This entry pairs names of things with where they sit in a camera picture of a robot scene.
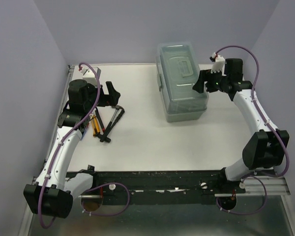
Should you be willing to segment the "green plastic tool box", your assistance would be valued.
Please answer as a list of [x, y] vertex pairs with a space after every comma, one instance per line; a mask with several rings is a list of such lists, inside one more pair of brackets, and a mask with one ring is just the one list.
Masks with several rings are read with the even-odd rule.
[[207, 110], [209, 96], [192, 89], [200, 71], [191, 43], [159, 44], [155, 59], [167, 122], [199, 119]]

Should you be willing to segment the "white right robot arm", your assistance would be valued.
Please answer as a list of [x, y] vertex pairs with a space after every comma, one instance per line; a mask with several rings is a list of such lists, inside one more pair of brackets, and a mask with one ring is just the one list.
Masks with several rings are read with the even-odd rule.
[[243, 61], [212, 56], [211, 69], [201, 70], [193, 90], [198, 93], [224, 92], [241, 111], [251, 132], [251, 138], [242, 151], [242, 157], [224, 169], [225, 175], [216, 181], [223, 193], [234, 187], [254, 170], [266, 170], [283, 162], [284, 150], [289, 141], [286, 130], [280, 130], [267, 116], [250, 81], [243, 80]]

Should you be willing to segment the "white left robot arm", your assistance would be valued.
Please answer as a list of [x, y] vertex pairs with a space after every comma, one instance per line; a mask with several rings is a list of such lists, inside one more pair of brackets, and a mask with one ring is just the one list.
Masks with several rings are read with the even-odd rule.
[[91, 112], [96, 106], [118, 104], [120, 93], [111, 81], [106, 82], [106, 87], [108, 94], [83, 79], [69, 83], [68, 101], [58, 118], [56, 139], [48, 160], [35, 183], [24, 188], [24, 197], [32, 213], [66, 218], [79, 195], [98, 191], [99, 182], [93, 178], [93, 168], [81, 170], [73, 177], [67, 176], [67, 170]]

